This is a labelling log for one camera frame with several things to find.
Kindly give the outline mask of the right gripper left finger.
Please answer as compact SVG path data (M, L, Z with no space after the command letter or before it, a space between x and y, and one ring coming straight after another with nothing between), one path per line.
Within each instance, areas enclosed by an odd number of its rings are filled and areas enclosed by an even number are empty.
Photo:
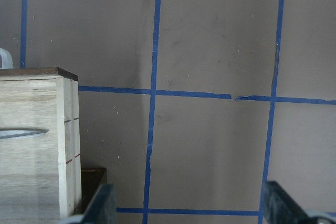
M73 215L59 221L61 224L113 224L116 223L116 194L113 184L99 186L87 209L81 215Z

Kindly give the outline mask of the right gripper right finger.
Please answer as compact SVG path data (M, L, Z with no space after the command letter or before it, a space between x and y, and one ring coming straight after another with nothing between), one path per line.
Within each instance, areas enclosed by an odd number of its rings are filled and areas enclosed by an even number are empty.
M263 217L267 223L335 223L335 217L303 210L276 182L264 184Z

